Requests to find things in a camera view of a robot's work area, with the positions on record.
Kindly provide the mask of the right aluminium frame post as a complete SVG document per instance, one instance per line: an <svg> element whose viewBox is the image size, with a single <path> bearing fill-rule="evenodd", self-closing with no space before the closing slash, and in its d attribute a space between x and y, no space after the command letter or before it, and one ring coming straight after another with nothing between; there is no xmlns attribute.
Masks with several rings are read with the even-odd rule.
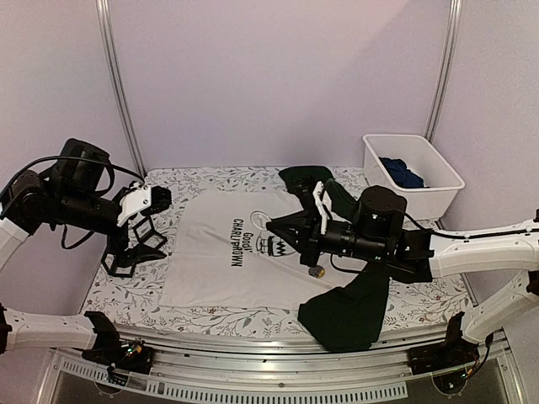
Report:
<svg viewBox="0 0 539 404"><path fill-rule="evenodd" d="M424 131L424 137L429 143L434 142L446 97L446 91L450 81L451 68L454 61L454 56L456 54L456 46L460 29L462 4L462 0L450 0L440 70L435 87L435 95L431 104L429 117L427 119L427 124Z"/></svg>

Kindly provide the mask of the white green raglan t-shirt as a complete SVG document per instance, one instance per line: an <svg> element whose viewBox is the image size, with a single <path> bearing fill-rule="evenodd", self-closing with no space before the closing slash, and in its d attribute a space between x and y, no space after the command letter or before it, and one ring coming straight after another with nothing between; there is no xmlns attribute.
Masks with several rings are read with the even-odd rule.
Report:
<svg viewBox="0 0 539 404"><path fill-rule="evenodd" d="M305 331L331 352L367 350L382 329L389 280L367 270L343 274L318 265L313 278L299 261L269 256L265 225L298 211L282 191L207 190L184 208L160 303L167 307L291 307Z"/></svg>

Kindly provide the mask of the black display box near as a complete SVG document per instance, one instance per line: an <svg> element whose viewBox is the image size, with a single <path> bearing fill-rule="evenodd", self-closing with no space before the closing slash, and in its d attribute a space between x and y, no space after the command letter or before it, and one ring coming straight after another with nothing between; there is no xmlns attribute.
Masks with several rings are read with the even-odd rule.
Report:
<svg viewBox="0 0 539 404"><path fill-rule="evenodd" d="M104 267L108 276L116 278L132 278L135 272L135 264L132 258L122 253L114 255L112 253L105 252L101 259L101 265Z"/></svg>

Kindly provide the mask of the aluminium frame post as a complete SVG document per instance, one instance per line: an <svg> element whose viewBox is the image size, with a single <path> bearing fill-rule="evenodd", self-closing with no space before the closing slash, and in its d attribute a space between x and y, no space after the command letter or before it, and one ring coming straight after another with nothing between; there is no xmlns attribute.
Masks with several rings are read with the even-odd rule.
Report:
<svg viewBox="0 0 539 404"><path fill-rule="evenodd" d="M99 22L99 31L104 47L104 57L109 70L110 83L115 97L125 141L136 172L142 176L146 176L147 170L143 161L141 147L136 136L133 120L131 118L125 86L120 71L120 60L115 46L109 1L96 0L95 5Z"/></svg>
<svg viewBox="0 0 539 404"><path fill-rule="evenodd" d="M434 142L446 97L446 91L450 81L451 68L454 61L454 56L456 54L456 46L460 29L462 4L462 0L450 0L440 70L435 87L435 95L431 104L429 117L427 119L427 124L424 131L424 137L429 143Z"/></svg>

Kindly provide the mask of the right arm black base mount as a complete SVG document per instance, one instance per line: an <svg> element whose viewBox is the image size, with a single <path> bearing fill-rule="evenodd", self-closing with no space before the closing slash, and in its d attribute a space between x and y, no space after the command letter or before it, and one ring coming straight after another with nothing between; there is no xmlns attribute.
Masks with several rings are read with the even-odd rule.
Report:
<svg viewBox="0 0 539 404"><path fill-rule="evenodd" d="M449 320L442 342L410 348L407 351L408 367L413 375L448 369L478 360L478 344L470 343L462 337L463 317L464 312L461 311Z"/></svg>

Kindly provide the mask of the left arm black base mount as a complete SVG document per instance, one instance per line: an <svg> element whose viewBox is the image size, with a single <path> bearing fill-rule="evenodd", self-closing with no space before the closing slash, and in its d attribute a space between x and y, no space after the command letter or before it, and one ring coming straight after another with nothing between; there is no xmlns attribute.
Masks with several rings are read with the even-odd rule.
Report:
<svg viewBox="0 0 539 404"><path fill-rule="evenodd" d="M119 337L97 337L94 345L82 351L82 358L112 370L121 369L148 375L155 350L141 339L121 340Z"/></svg>

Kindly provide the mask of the black display box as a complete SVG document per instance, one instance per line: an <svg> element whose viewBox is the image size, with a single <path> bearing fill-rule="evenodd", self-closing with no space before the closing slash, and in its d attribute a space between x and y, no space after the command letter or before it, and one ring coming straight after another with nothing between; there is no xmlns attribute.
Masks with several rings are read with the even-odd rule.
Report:
<svg viewBox="0 0 539 404"><path fill-rule="evenodd" d="M122 253L114 255L112 253L105 252L101 259L101 265L104 267L108 276L116 278L132 278L135 272L135 264L132 258Z"/></svg>
<svg viewBox="0 0 539 404"><path fill-rule="evenodd" d="M151 247L160 250L166 245L168 238L157 231L150 216L143 216L132 230L138 246Z"/></svg>

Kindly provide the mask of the aluminium front rail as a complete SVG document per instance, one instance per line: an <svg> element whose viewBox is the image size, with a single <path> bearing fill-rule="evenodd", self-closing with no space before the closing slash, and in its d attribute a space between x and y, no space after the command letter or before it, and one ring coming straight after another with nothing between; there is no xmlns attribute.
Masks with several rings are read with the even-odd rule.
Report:
<svg viewBox="0 0 539 404"><path fill-rule="evenodd" d="M442 326L384 332L361 353L327 353L310 338L255 340L122 327L156 353L151 371L110 383L80 353L51 352L40 403L522 403L525 397L502 332L470 380L456 370L416 375L407 352L439 342Z"/></svg>

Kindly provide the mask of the white plastic bin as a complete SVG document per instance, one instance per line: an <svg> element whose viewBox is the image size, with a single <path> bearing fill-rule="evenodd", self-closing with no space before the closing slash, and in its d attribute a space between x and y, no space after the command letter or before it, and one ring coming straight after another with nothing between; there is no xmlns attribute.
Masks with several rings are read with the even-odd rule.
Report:
<svg viewBox="0 0 539 404"><path fill-rule="evenodd" d="M417 135L369 134L364 172L370 186L387 187L408 201L415 220L440 219L465 183L447 160Z"/></svg>

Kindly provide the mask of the dark blue cloth in bin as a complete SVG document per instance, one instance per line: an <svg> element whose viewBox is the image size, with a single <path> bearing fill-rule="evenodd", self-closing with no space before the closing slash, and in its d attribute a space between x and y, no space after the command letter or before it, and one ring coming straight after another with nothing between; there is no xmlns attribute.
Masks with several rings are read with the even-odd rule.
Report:
<svg viewBox="0 0 539 404"><path fill-rule="evenodd" d="M421 189L424 187L424 180L410 170L405 161L387 157L381 157L380 161L397 186L404 189Z"/></svg>

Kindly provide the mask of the black display box far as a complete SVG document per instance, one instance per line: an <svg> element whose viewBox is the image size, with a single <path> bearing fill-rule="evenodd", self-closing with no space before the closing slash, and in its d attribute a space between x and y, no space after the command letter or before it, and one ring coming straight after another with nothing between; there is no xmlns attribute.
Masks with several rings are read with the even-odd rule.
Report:
<svg viewBox="0 0 539 404"><path fill-rule="evenodd" d="M143 216L132 230L138 246L151 247L160 250L166 245L168 238L157 231L150 216Z"/></svg>

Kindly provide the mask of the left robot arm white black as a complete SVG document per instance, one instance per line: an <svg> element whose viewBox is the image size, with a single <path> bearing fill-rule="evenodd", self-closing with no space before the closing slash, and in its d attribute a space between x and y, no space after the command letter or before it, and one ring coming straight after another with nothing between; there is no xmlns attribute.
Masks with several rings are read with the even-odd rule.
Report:
<svg viewBox="0 0 539 404"><path fill-rule="evenodd" d="M57 156L44 157L46 170L37 173L29 163L16 172L1 192L1 263L6 264L26 240L44 224L51 229L73 226L106 236L104 256L112 259L109 275L119 276L122 269L131 276L139 263L164 258L161 245L152 247L154 237L161 244L167 238L153 227L130 246L129 222L138 215L141 223L152 224L152 216L167 210L172 193L161 186L149 186L137 176L130 186L118 191L113 199L105 195L110 187L99 189L102 175L109 185L122 167L114 165L103 149L71 138ZM87 311L77 316L23 314L2 307L1 350L17 348L76 348L93 351L107 365L125 358L125 347L112 321L102 312Z"/></svg>

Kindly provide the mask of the left aluminium frame post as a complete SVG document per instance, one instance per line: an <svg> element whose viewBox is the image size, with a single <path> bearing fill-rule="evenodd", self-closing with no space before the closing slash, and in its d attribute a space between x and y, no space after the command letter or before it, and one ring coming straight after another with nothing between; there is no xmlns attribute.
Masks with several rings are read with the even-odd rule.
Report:
<svg viewBox="0 0 539 404"><path fill-rule="evenodd" d="M136 136L133 120L131 118L125 86L120 71L120 60L115 46L109 1L96 0L95 5L99 22L99 31L104 47L104 57L109 70L110 83L115 97L125 141L136 172L142 176L146 176L147 170L143 161L141 147Z"/></svg>

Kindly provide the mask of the floral patterned table mat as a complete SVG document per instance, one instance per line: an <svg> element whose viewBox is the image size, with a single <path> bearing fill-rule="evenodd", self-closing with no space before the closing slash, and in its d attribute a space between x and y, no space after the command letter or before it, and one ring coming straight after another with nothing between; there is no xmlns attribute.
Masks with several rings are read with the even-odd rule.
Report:
<svg viewBox="0 0 539 404"><path fill-rule="evenodd" d="M207 190L256 192L282 191L284 183L276 167L203 167L155 169L147 175L151 185L162 185L173 194L173 205L153 222L167 237L166 253L173 250L178 224L185 206ZM304 338L307 332L291 307L167 307L160 298L168 275L165 259L144 263L130 279L114 278L104 268L96 273L83 303L84 311L102 311L125 326L160 331L192 332L212 336L257 339ZM382 330L442 325L470 304L467 289L458 275L426 284L391 282Z"/></svg>

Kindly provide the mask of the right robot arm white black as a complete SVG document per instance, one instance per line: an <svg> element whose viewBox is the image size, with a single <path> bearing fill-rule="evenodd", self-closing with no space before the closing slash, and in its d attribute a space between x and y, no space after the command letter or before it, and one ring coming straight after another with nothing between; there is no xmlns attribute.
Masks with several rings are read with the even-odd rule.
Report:
<svg viewBox="0 0 539 404"><path fill-rule="evenodd" d="M321 254L367 262L402 283L430 282L453 274L516 269L505 287L481 305L451 320L456 334L436 348L435 359L454 366L514 315L538 305L538 222L459 233L416 226L403 229L409 218L407 200L382 186L365 189L350 221L328 213L330 201L318 183L311 195L300 193L304 210L271 219L268 231L300 255L301 264L314 267Z"/></svg>

